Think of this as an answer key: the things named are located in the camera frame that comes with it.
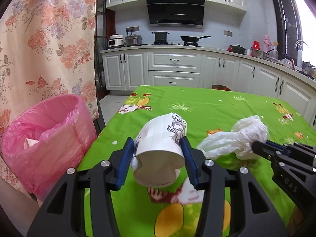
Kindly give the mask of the right hand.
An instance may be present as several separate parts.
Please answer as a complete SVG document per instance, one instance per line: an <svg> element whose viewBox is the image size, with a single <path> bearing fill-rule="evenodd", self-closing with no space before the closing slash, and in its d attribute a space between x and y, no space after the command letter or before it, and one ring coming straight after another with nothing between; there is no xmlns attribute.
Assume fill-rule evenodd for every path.
<svg viewBox="0 0 316 237"><path fill-rule="evenodd" d="M303 214L295 206L290 216L287 231L289 236L315 236L315 211Z"/></svg>

